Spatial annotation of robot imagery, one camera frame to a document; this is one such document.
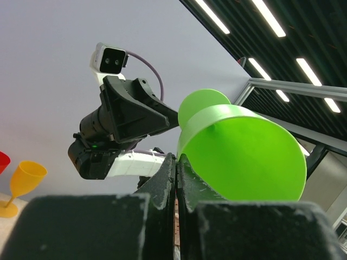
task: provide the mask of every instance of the white ceiling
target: white ceiling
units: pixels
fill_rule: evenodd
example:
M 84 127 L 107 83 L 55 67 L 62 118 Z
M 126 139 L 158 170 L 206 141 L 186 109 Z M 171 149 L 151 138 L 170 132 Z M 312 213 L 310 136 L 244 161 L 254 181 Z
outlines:
M 49 174 L 23 199 L 47 194 L 126 193 L 138 178 L 80 178 L 67 149 L 80 120 L 100 105 L 89 71 L 102 41 L 145 57 L 161 74 L 165 102 L 174 109 L 190 92 L 214 88 L 235 100 L 248 74 L 179 0 L 2 0 L 0 8 L 0 150 L 12 163 L 0 175 L 0 192 L 21 160 L 43 164 Z M 129 59 L 128 79 L 158 83 L 140 62 Z M 175 152 L 176 128 L 140 143 Z

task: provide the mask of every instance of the cable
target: cable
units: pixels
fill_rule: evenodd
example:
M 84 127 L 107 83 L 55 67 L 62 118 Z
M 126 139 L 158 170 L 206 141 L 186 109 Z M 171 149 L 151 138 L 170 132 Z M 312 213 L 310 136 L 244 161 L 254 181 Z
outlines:
M 154 67 L 152 66 L 152 64 L 150 64 L 146 59 L 142 58 L 140 55 L 133 53 L 132 51 L 126 50 L 126 52 L 130 55 L 133 56 L 134 58 L 137 58 L 138 60 L 142 61 L 144 64 L 147 65 L 147 67 L 149 67 L 151 69 L 151 71 L 153 71 L 153 73 L 156 75 L 158 81 L 159 81 L 159 85 L 160 85 L 160 101 L 164 101 L 164 85 L 163 85 L 163 81 L 162 78 L 160 77 L 158 71 L 156 69 L 154 69 Z M 135 141 L 133 142 L 128 149 L 125 150 L 125 152 L 129 152 L 138 142 L 140 141 Z

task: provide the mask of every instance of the camera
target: camera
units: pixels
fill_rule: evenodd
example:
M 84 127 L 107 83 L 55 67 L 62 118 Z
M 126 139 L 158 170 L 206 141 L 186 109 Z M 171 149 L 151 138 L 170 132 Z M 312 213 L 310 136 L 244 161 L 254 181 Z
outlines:
M 119 74 L 125 68 L 128 54 L 125 50 L 117 49 L 104 43 L 98 43 L 94 59 L 93 68 L 99 73 Z

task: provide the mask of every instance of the black ceiling grid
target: black ceiling grid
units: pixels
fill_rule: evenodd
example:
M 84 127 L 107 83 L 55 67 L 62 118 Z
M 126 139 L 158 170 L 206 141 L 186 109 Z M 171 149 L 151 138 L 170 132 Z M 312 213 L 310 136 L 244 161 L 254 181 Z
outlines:
M 204 0 L 224 34 L 193 0 L 180 0 L 235 58 L 253 57 L 274 80 L 311 83 L 304 58 L 326 86 L 347 87 L 347 0 L 263 0 L 283 27 L 278 38 L 251 0 Z M 261 77 L 249 62 L 245 70 Z
M 333 113 L 324 99 L 286 93 L 290 102 L 283 102 L 274 90 L 255 88 L 243 103 L 252 111 L 287 121 L 313 131 L 347 141 L 347 103 L 335 101 L 341 113 Z
M 286 33 L 278 38 L 252 0 L 204 0 L 230 30 L 225 34 L 194 0 L 180 0 L 235 58 L 255 58 L 272 80 L 309 83 L 296 62 L 304 58 L 326 86 L 347 87 L 347 0 L 263 0 Z M 262 76 L 249 63 L 251 77 Z M 347 141 L 347 104 L 333 112 L 317 97 L 255 86 L 242 106 Z

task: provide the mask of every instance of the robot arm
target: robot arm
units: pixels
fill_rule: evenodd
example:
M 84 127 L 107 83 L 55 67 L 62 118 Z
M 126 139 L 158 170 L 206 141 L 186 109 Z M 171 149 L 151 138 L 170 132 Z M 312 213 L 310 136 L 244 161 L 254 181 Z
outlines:
M 127 55 L 116 48 L 107 50 L 110 48 L 98 44 L 92 55 L 92 71 L 98 78 L 99 73 L 107 74 L 100 86 L 101 106 L 81 120 L 68 150 L 84 179 L 105 179 L 116 158 L 133 148 L 134 141 L 178 126 L 177 112 L 154 95 L 145 79 L 126 80 L 120 75 Z

